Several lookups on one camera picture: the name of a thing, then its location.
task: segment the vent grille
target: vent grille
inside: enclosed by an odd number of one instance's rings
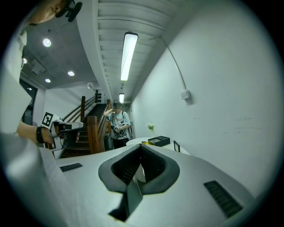
[[[204,184],[221,210],[230,218],[237,212],[241,211],[243,207],[215,180]]]
[[[71,165],[65,165],[65,166],[61,166],[61,170],[62,172],[66,172],[75,168],[79,168],[82,167],[82,165],[80,163],[75,163],[75,164],[71,164]]]

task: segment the black pants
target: black pants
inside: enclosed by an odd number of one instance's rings
[[[116,140],[114,139],[114,149],[125,147],[129,139]]]

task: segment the black strap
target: black strap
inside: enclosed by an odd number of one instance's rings
[[[44,143],[44,141],[43,141],[43,136],[42,136],[42,134],[41,134],[41,129],[42,129],[43,127],[37,127],[37,129],[36,129],[36,140],[38,141],[38,143],[40,143],[40,144],[43,144]]]

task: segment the wall outlet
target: wall outlet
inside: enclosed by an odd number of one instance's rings
[[[190,92],[189,90],[184,90],[181,92],[181,99],[187,99],[190,97]]]

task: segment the flower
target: flower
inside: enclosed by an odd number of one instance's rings
[[[147,125],[146,125],[146,127],[148,128],[148,129],[150,129],[150,130],[154,130],[154,127],[155,127],[155,125],[152,123],[152,122],[149,122]]]

